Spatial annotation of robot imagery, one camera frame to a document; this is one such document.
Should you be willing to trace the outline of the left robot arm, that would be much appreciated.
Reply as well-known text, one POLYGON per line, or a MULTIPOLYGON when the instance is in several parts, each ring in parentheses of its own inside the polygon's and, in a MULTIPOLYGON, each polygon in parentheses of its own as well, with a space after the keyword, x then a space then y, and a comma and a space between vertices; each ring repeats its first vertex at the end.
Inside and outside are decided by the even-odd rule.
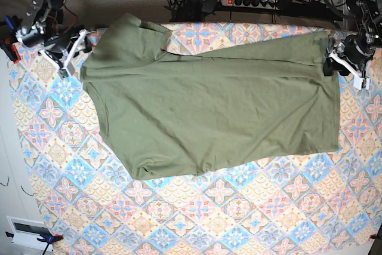
POLYGON ((345 0, 346 11, 342 12, 330 0, 323 0, 336 16, 355 24, 358 32, 347 35, 344 40, 328 46, 323 72, 334 72, 365 79, 368 63, 375 50, 381 47, 381 0, 345 0))

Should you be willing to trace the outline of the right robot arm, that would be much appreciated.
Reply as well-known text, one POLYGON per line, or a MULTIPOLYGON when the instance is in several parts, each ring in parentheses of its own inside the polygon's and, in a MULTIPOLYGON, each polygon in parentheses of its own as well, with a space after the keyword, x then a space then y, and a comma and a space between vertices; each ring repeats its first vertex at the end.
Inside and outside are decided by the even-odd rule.
POLYGON ((18 42, 28 48, 38 46, 40 53, 45 53, 60 67, 81 50, 90 50, 85 40, 75 47, 80 32, 85 30, 83 25, 62 27, 66 1, 31 0, 24 17, 13 27, 18 42))

